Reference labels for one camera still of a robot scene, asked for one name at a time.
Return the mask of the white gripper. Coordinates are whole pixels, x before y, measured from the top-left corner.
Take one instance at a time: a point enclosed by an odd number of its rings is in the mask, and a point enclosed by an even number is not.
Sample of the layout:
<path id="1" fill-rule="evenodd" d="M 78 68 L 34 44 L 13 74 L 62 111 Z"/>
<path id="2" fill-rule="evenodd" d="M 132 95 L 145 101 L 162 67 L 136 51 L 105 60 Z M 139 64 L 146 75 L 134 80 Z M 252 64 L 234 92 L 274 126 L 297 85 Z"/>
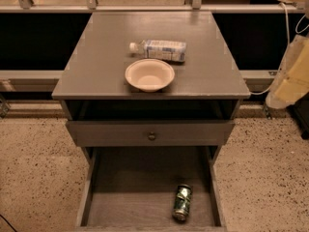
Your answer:
<path id="1" fill-rule="evenodd" d="M 278 74 L 270 85 L 266 104 L 283 109 L 295 104 L 309 92 L 309 43 L 303 36 L 295 36 L 280 64 Z"/>

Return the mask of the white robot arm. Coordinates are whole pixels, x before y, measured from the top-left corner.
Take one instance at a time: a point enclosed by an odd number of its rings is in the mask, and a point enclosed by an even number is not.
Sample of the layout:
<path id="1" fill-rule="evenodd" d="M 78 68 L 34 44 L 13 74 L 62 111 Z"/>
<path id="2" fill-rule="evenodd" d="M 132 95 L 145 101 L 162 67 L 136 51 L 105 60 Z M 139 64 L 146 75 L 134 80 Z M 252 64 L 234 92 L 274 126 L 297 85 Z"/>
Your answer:
<path id="1" fill-rule="evenodd" d="M 278 0 L 297 3 L 308 16 L 308 0 Z M 270 85 L 267 106 L 283 109 L 295 104 L 309 92 L 309 38 L 297 32 L 282 58 L 279 72 Z"/>

